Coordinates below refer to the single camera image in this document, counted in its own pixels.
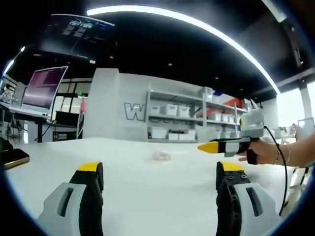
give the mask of computer screen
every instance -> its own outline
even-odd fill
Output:
[[[67,66],[37,70],[27,86],[22,105],[31,105],[49,110]]]

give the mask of white wall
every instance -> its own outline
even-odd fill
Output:
[[[115,138],[119,82],[118,69],[96,69],[86,102],[84,138]]]
[[[278,106],[277,99],[271,99],[261,103],[264,114],[264,125],[270,129],[276,129],[279,127],[279,115],[278,115]]]
[[[152,76],[120,74],[117,69],[98,68],[86,103],[84,137],[146,140],[145,104],[147,91],[152,89],[197,96],[201,87]],[[223,94],[220,103],[231,99],[233,97]],[[141,112],[129,118],[127,113],[134,109]]]

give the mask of human hand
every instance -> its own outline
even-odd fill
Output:
[[[274,164],[278,157],[278,149],[275,144],[270,144],[264,141],[251,142],[248,149],[253,150],[257,154],[257,164]],[[247,156],[247,152],[239,154],[240,156]],[[239,161],[247,161],[247,157],[241,157]]]

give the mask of white table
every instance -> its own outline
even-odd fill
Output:
[[[155,144],[104,138],[20,145],[30,163],[7,171],[12,186],[33,218],[62,182],[69,182],[84,162],[104,166],[102,225],[106,236],[209,236],[217,229],[216,164],[221,154],[207,154],[198,144]],[[155,151],[171,160],[152,159]],[[237,161],[237,156],[225,159]],[[282,166],[242,163],[281,208]],[[289,180],[293,168],[289,168]]]

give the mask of human arm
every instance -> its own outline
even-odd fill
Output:
[[[283,165],[281,156],[278,157],[278,149],[275,144],[257,141],[252,142],[249,149],[252,149],[257,154],[258,164]],[[306,139],[288,145],[280,145],[280,149],[288,166],[305,166],[315,161],[315,132]],[[239,160],[246,161],[247,158],[242,157]]]

